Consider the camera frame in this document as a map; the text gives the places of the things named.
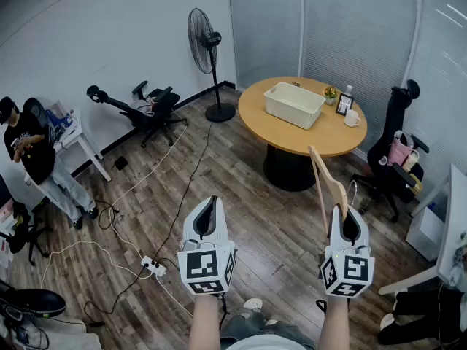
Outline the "person's grey jeans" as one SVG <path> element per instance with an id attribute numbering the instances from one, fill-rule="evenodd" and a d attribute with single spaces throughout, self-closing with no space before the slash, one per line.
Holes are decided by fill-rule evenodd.
<path id="1" fill-rule="evenodd" d="M 234 316 L 220 332 L 220 348 L 226 350 L 233 343 L 255 335 L 278 335 L 301 344 L 306 350 L 317 350 L 317 344 L 295 325 L 278 321 L 266 324 L 262 312 L 249 311 Z"/>

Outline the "person's right forearm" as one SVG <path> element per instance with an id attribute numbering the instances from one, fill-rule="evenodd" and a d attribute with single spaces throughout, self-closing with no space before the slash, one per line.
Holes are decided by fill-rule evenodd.
<path id="1" fill-rule="evenodd" d="M 348 300 L 345 297 L 328 298 L 318 349 L 350 350 Z"/>

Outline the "wooden clothes hanger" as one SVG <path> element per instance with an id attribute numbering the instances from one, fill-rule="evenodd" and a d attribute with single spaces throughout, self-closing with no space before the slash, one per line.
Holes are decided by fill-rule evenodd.
<path id="1" fill-rule="evenodd" d="M 334 204 L 340 205 L 343 219 L 346 219 L 347 214 L 348 214 L 348 208 L 349 208 L 349 204 L 347 200 L 347 193 L 344 190 L 344 186 L 342 185 L 342 183 L 338 182 L 331 176 L 329 170 L 324 164 L 323 159 L 321 158 L 318 151 L 313 146 L 308 146 L 308 150 L 309 150 L 310 157 L 312 159 L 312 167 L 313 167 L 314 177 L 315 177 L 316 185 L 317 185 L 317 191 L 318 191 L 318 195 L 320 199 L 320 208 L 321 208 L 321 214 L 323 218 L 324 231 L 325 231 L 327 238 L 330 238 L 331 237 L 331 226 L 328 224 L 326 213 L 325 213 L 324 197 L 323 197 L 323 191 L 322 191 L 320 180 L 322 179 L 325 182 L 329 192 L 331 193 Z"/>

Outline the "black standing fan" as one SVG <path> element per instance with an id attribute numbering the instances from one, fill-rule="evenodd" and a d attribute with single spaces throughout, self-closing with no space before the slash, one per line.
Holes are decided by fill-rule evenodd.
<path id="1" fill-rule="evenodd" d="M 207 15 L 194 8 L 188 15 L 188 39 L 190 50 L 197 67 L 204 74 L 211 74 L 215 89 L 215 104 L 205 111 L 205 117 L 212 123 L 222 123 L 234 117 L 236 110 L 230 103 L 221 102 L 217 81 L 217 46 L 222 36 L 214 31 Z"/>

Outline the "white plastic basin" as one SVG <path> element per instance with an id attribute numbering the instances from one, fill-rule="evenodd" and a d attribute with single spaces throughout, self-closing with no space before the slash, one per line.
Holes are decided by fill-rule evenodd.
<path id="1" fill-rule="evenodd" d="M 304 130 L 320 116 L 325 97 L 286 82 L 264 93 L 266 112 Z"/>

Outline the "black picture frame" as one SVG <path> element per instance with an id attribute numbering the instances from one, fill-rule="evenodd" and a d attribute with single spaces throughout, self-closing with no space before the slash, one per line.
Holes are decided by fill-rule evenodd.
<path id="1" fill-rule="evenodd" d="M 340 93 L 339 100 L 336 105 L 336 113 L 346 116 L 347 112 L 352 108 L 354 98 L 346 93 Z"/>

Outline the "white cabinet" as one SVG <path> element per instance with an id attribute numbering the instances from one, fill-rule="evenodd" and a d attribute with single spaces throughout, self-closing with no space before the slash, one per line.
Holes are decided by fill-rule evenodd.
<path id="1" fill-rule="evenodd" d="M 427 261 L 438 258 L 447 216 L 447 194 L 441 191 L 411 222 L 406 242 Z"/>

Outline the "person's left forearm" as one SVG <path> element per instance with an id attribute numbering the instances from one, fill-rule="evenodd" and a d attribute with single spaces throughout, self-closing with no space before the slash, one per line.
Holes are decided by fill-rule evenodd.
<path id="1" fill-rule="evenodd" d="M 197 295 L 188 350 L 220 350 L 218 298 Z"/>

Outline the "white desk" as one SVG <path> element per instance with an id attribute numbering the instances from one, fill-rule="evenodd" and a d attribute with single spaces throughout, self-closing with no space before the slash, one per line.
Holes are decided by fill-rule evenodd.
<path id="1" fill-rule="evenodd" d="M 418 274 L 381 287 L 378 291 L 379 295 L 388 295 L 408 289 L 434 278 L 441 279 L 445 284 L 449 283 L 455 250 L 460 247 L 461 236 L 467 236 L 467 176 L 452 164 L 449 174 L 423 198 L 411 212 L 411 215 L 413 217 L 418 215 L 422 208 L 427 206 L 446 184 L 449 185 L 447 214 L 436 264 Z"/>

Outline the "cream tumbler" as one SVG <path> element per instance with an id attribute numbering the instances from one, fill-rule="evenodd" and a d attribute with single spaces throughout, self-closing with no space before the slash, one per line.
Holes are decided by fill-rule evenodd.
<path id="1" fill-rule="evenodd" d="M 410 172 L 414 165 L 416 163 L 418 163 L 420 159 L 420 154 L 417 150 L 413 149 L 409 155 L 407 156 L 407 158 L 405 159 L 403 165 L 402 165 L 402 169 L 405 170 L 406 172 Z"/>

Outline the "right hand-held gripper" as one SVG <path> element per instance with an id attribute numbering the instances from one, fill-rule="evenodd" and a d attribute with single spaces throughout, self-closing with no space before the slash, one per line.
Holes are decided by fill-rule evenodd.
<path id="1" fill-rule="evenodd" d="M 331 215 L 329 246 L 345 248 L 347 241 L 341 230 L 344 218 L 339 204 L 333 208 Z M 349 238 L 357 248 L 329 251 L 320 266 L 325 293 L 328 296 L 356 298 L 372 284 L 375 258 L 370 255 L 369 230 L 363 216 L 353 207 L 348 207 L 347 228 Z"/>

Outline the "small white table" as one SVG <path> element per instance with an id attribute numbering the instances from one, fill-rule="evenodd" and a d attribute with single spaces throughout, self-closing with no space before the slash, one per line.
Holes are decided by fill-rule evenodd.
<path id="1" fill-rule="evenodd" d="M 101 164 L 104 156 L 101 154 L 101 151 L 91 138 L 91 134 L 88 129 L 83 125 L 79 109 L 70 109 L 67 111 L 64 109 L 60 101 L 56 101 L 54 104 L 46 106 L 45 109 L 50 110 L 55 118 L 65 119 L 69 124 L 64 127 L 63 134 L 59 140 L 54 143 L 55 151 L 60 153 L 70 148 L 73 144 L 78 143 L 95 168 L 98 169 L 101 175 L 108 182 L 111 182 L 112 179 L 110 175 Z"/>

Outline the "round wooden table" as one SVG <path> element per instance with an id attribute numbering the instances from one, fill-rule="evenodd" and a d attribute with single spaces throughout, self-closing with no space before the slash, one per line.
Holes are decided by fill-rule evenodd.
<path id="1" fill-rule="evenodd" d="M 298 83 L 302 88 L 321 94 L 324 82 L 304 77 L 273 77 L 249 86 L 240 96 L 239 114 L 247 128 L 267 146 L 263 170 L 266 178 L 281 190 L 301 192 L 315 183 L 309 146 L 324 158 L 347 154 L 365 139 L 368 123 L 357 103 L 352 109 L 360 123 L 349 127 L 334 106 L 324 105 L 317 121 L 304 130 L 266 112 L 265 92 L 280 82 Z"/>

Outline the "pink bag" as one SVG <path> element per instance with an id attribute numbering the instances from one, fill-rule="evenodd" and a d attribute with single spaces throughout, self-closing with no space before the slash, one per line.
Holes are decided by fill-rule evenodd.
<path id="1" fill-rule="evenodd" d="M 398 165 L 402 166 L 413 149 L 413 138 L 406 135 L 402 130 L 396 131 L 390 145 L 390 151 L 387 156 L 387 164 L 392 166 L 394 163 L 397 163 Z"/>

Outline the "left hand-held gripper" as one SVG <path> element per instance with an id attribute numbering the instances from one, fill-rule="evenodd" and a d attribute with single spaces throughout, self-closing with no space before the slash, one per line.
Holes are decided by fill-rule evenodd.
<path id="1" fill-rule="evenodd" d="M 219 295 L 229 290 L 236 264 L 222 200 L 211 196 L 185 218 L 177 253 L 182 283 L 192 295 Z"/>

